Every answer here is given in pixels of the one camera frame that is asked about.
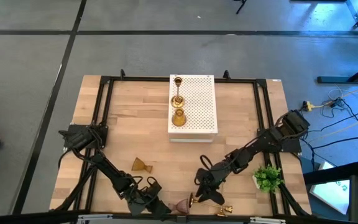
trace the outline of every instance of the potted plant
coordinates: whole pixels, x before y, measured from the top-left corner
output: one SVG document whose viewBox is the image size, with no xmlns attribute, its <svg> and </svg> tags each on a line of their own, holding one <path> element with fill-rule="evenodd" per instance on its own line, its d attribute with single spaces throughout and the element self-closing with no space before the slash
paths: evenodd
<svg viewBox="0 0 358 224">
<path fill-rule="evenodd" d="M 281 168 L 275 166 L 259 167 L 254 172 L 252 179 L 258 189 L 263 192 L 274 192 L 278 188 L 278 185 L 284 183 L 284 180 L 280 178 Z"/>
</svg>

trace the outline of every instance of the concrete floor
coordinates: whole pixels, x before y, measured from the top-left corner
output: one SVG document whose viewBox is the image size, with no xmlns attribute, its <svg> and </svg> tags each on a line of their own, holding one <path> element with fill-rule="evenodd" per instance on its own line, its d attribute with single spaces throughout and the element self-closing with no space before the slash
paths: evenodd
<svg viewBox="0 0 358 224">
<path fill-rule="evenodd" d="M 358 8 L 358 1 L 352 3 Z M 26 0 L 20 4 L 0 0 L 0 29 L 71 30 L 79 5 L 79 0 Z M 345 3 L 248 0 L 236 16 L 238 6 L 228 0 L 88 0 L 80 30 L 346 31 L 354 23 Z M 0 137 L 5 143 L 0 150 L 0 215 L 11 208 L 67 41 L 67 35 L 0 36 Z M 128 76 L 221 76 L 228 69 L 234 78 L 279 78 L 288 107 L 297 109 L 303 100 L 320 104 L 328 99 L 328 91 L 336 88 L 316 84 L 317 76 L 350 76 L 358 71 L 358 37 L 78 35 L 24 212 L 48 209 L 63 146 L 57 131 L 66 129 L 71 121 L 82 76 L 119 75 L 121 68 Z M 355 90 L 358 85 L 339 87 Z M 346 100 L 358 112 L 358 95 Z M 319 111 L 305 117 L 311 129 L 318 129 L 349 116 L 346 111 L 335 113 L 332 119 L 322 117 Z M 347 120 L 309 139 L 354 122 Z M 312 145 L 355 135 L 358 126 Z M 337 165 L 355 162 L 358 140 L 318 149 L 317 153 Z M 311 157 L 307 147 L 303 147 L 303 156 Z"/>
</svg>

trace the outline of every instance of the white pegboard box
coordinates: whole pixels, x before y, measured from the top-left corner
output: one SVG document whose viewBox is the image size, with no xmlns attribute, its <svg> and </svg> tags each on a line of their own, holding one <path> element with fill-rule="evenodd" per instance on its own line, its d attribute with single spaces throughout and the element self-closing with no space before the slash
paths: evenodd
<svg viewBox="0 0 358 224">
<path fill-rule="evenodd" d="M 175 126 L 172 116 L 175 109 L 171 99 L 177 94 L 177 86 L 173 81 L 182 78 L 179 95 L 185 99 L 183 110 L 187 117 L 186 124 Z M 171 141 L 176 142 L 212 142 L 218 133 L 216 118 L 215 82 L 213 75 L 170 75 L 168 134 Z"/>
</svg>

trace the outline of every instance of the small brass object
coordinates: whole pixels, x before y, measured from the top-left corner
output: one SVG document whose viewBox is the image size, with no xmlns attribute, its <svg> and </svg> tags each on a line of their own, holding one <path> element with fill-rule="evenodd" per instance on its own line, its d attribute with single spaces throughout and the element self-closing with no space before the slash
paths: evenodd
<svg viewBox="0 0 358 224">
<path fill-rule="evenodd" d="M 183 109 L 177 108 L 175 110 L 175 114 L 172 116 L 172 123 L 178 127 L 186 124 L 186 115 Z"/>
<path fill-rule="evenodd" d="M 191 194 L 190 194 L 190 198 L 188 199 L 188 207 L 191 208 L 191 206 L 192 206 L 194 203 L 199 203 L 200 205 L 212 206 L 212 207 L 219 208 L 220 211 L 219 211 L 219 213 L 216 214 L 216 215 L 219 216 L 219 217 L 227 217 L 227 215 L 224 213 L 224 211 L 229 212 L 229 213 L 232 213 L 232 212 L 233 212 L 233 206 L 211 205 L 211 204 L 203 203 L 203 202 L 200 203 L 200 202 L 198 202 L 197 199 L 194 198 L 193 193 L 191 193 Z"/>
<path fill-rule="evenodd" d="M 146 170 L 148 173 L 151 173 L 153 166 L 147 166 L 144 162 L 136 157 L 134 164 L 132 165 L 132 171 Z"/>
<path fill-rule="evenodd" d="M 184 214 L 189 214 L 190 207 L 189 207 L 189 199 L 183 199 L 180 202 L 178 202 L 176 205 L 169 203 L 168 207 L 171 211 L 178 211 Z"/>
<path fill-rule="evenodd" d="M 183 80 L 180 77 L 176 77 L 173 81 L 175 82 L 178 90 L 177 95 L 172 97 L 171 104 L 174 108 L 181 108 L 185 104 L 185 99 L 182 96 L 179 96 L 179 86 Z"/>
</svg>

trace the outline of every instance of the wooden tabletop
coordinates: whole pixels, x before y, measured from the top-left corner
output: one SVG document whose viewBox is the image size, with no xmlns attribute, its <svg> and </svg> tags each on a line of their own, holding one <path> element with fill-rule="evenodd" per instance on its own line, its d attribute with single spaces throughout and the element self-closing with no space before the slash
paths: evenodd
<svg viewBox="0 0 358 224">
<path fill-rule="evenodd" d="M 73 122 L 90 124 L 100 76 L 85 75 L 75 107 Z M 280 80 L 267 80 L 274 120 L 288 111 L 287 102 Z M 168 82 L 115 81 L 109 109 L 109 133 L 106 157 L 119 169 L 131 175 L 144 177 L 139 188 L 147 184 L 148 176 L 155 177 L 162 186 L 159 193 L 165 204 L 176 204 L 196 192 L 194 184 L 196 171 L 202 167 L 200 155 L 207 155 L 212 163 L 224 159 L 224 155 L 242 147 L 256 137 L 258 117 L 255 108 L 253 87 L 246 83 L 216 83 L 216 107 L 218 135 L 213 143 L 170 142 L 167 133 Z M 101 108 L 104 108 L 107 86 L 104 90 Z M 262 89 L 260 99 L 264 121 Z M 286 186 L 302 208 L 311 213 L 308 195 L 299 160 L 292 154 L 281 153 Z M 152 173 L 131 171 L 134 159 L 138 157 L 147 165 L 153 165 Z M 50 208 L 56 208 L 77 184 L 82 161 L 72 153 L 62 160 L 57 176 Z M 264 166 L 262 153 L 257 154 L 249 167 L 240 174 L 231 174 L 219 190 L 226 200 L 225 205 L 233 206 L 233 215 L 272 215 L 269 195 L 258 190 L 252 181 L 252 174 Z M 85 205 L 87 186 L 83 191 L 81 208 Z M 281 196 L 276 192 L 278 210 L 283 213 Z M 126 201 L 120 200 L 111 187 L 110 180 L 98 172 L 92 212 L 129 212 Z M 218 208 L 195 204 L 191 215 L 214 215 Z"/>
</svg>

